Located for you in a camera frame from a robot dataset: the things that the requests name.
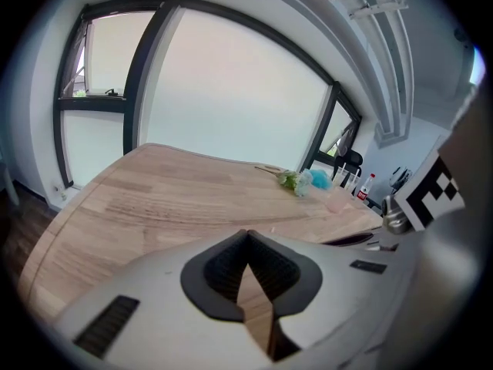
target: window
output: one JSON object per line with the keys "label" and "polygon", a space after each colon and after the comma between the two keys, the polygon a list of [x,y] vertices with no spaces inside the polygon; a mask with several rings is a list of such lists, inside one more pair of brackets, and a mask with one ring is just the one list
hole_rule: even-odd
{"label": "window", "polygon": [[292,170],[330,165],[361,121],[340,83],[304,50],[201,0],[87,5],[56,84],[55,150],[66,187],[83,187],[145,142]]}
{"label": "window", "polygon": [[340,144],[340,139],[348,130],[352,119],[342,105],[336,101],[332,117],[330,118],[329,126],[325,132],[324,139],[320,145],[319,151],[327,155],[334,156],[337,146]]}
{"label": "window", "polygon": [[130,12],[93,19],[87,35],[87,93],[122,96],[130,63],[153,12]]}
{"label": "window", "polygon": [[319,162],[318,164],[333,166],[335,158],[344,155],[353,145],[361,116],[344,92],[335,89],[334,93],[334,109],[330,120],[324,121],[322,119],[320,122],[319,130],[302,169],[310,168],[314,161]]}
{"label": "window", "polygon": [[[127,78],[151,18],[165,0],[86,6],[72,29],[57,77],[53,126],[65,187],[84,187],[123,156]],[[141,73],[141,62],[135,70]]]}
{"label": "window", "polygon": [[156,63],[156,88],[146,90],[153,100],[143,107],[149,118],[141,119],[141,143],[297,170],[327,84],[260,33],[182,11],[166,57]]}
{"label": "window", "polygon": [[123,156],[123,114],[65,111],[63,128],[75,187],[84,187]]}

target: wooden table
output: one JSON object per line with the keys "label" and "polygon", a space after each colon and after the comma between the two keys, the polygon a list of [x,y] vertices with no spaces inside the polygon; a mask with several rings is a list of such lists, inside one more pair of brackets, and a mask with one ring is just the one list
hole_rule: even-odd
{"label": "wooden table", "polygon": [[[156,144],[133,150],[49,225],[22,271],[22,300],[50,322],[92,286],[151,251],[242,228],[318,243],[381,225],[375,212],[341,188],[332,193],[339,190],[347,201],[334,214],[324,204],[326,191],[313,188],[310,196],[296,197],[255,166]],[[265,349],[271,305],[250,269],[238,304]]]}

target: black vent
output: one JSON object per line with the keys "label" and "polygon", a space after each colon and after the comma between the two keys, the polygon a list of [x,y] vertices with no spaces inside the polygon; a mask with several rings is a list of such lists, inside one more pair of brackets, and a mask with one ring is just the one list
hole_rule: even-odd
{"label": "black vent", "polygon": [[359,270],[369,271],[371,273],[383,274],[387,265],[379,263],[371,263],[366,261],[354,261],[350,264],[351,267]]}
{"label": "black vent", "polygon": [[138,305],[136,299],[118,296],[75,339],[74,344],[102,358]]}
{"label": "black vent", "polygon": [[218,255],[207,261],[203,274],[207,284],[223,297],[236,303],[250,251],[247,235],[231,241]]}
{"label": "black vent", "polygon": [[270,301],[276,300],[300,280],[300,267],[256,238],[251,240],[248,263]]}

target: pink object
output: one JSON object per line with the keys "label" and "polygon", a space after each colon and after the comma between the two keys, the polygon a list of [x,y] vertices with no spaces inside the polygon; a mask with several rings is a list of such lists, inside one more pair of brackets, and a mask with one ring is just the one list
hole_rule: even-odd
{"label": "pink object", "polygon": [[350,194],[341,187],[333,187],[329,190],[328,196],[325,198],[325,207],[331,212],[340,213],[346,204],[350,202]]}
{"label": "pink object", "polygon": [[371,186],[373,185],[373,179],[375,178],[375,174],[370,174],[364,184],[361,186],[360,191],[357,193],[357,198],[361,201],[365,200],[368,196],[368,193],[371,190]]}

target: frosted window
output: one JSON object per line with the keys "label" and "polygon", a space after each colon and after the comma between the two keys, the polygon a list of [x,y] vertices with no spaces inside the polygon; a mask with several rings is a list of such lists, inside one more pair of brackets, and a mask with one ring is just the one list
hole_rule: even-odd
{"label": "frosted window", "polygon": [[325,132],[324,139],[320,145],[320,151],[328,153],[331,147],[343,134],[344,129],[351,123],[351,118],[346,113],[346,110],[339,102],[336,102],[332,117],[330,118],[329,126]]}
{"label": "frosted window", "polygon": [[94,19],[91,24],[88,62],[89,93],[114,89],[121,96],[130,63],[154,12],[133,12]]}
{"label": "frosted window", "polygon": [[235,22],[184,10],[158,64],[141,143],[299,167],[328,87],[286,49]]}
{"label": "frosted window", "polygon": [[123,114],[65,111],[63,127],[70,173],[78,187],[123,156]]}

